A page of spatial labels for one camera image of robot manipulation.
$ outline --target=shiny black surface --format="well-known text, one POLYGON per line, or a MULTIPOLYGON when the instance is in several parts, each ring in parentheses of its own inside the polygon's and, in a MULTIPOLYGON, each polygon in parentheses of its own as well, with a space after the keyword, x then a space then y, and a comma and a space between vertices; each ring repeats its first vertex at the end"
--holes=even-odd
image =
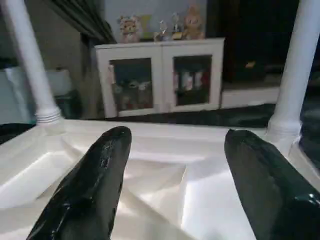
POLYGON ((108 240, 122 189, 131 131, 110 129, 61 181, 27 240, 108 240))
POLYGON ((320 194, 272 144, 230 130, 225 154, 257 240, 319 240, 320 194))

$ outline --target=curtain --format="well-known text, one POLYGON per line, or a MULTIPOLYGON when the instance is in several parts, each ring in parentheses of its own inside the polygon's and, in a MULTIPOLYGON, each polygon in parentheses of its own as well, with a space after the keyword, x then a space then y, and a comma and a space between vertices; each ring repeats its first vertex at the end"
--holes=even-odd
POLYGON ((44 0, 66 22, 97 44, 116 43, 94 0, 44 0))

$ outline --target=figurine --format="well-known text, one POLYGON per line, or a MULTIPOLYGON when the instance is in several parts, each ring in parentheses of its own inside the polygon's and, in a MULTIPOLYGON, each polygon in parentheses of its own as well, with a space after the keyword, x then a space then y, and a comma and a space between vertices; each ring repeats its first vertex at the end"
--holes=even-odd
POLYGON ((195 6, 190 6, 187 15, 184 18, 184 39, 204 39, 205 34, 202 31, 202 21, 202 17, 197 8, 195 6))
POLYGON ((173 13, 173 30, 172 30, 172 39, 173 40, 181 40, 183 35, 183 27, 180 23, 180 16, 178 13, 173 13))
POLYGON ((152 108, 152 88, 151 81, 144 81, 139 84, 139 107, 141 109, 152 108))
POLYGON ((118 19, 118 23, 120 24, 123 43, 127 44, 139 42, 142 29, 140 18, 138 16, 121 16, 118 19))
POLYGON ((194 87, 196 89, 200 89, 202 87, 202 76, 204 72, 203 71, 197 71, 194 75, 194 87))
POLYGON ((179 73, 177 71, 173 72, 173 89, 174 91, 179 90, 179 73))
POLYGON ((184 91, 190 91, 193 88, 193 77, 188 71, 182 73, 182 88, 184 91))
POLYGON ((172 39, 168 34, 168 27, 165 21, 160 21, 160 32, 155 32, 153 38, 155 42, 170 41, 172 39))

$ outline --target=shelf top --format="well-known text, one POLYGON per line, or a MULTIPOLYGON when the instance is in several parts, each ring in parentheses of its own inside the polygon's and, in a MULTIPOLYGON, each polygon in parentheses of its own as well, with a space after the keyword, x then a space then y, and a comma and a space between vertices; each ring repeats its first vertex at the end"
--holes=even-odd
POLYGON ((223 37, 201 39, 201 40, 177 40, 177 41, 156 41, 156 42, 135 42, 96 45, 95 49, 119 49, 119 48, 141 48, 141 47, 163 47, 180 45, 210 45, 222 44, 225 41, 223 37))

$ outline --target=items inside cabinet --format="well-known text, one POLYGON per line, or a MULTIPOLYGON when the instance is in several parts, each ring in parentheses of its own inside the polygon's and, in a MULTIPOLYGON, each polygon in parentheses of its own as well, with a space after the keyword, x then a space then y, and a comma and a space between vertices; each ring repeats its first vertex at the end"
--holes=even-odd
POLYGON ((150 58, 111 60, 109 70, 118 112, 153 108, 150 58))
POLYGON ((173 58, 173 89, 176 105, 209 103, 212 55, 173 58))

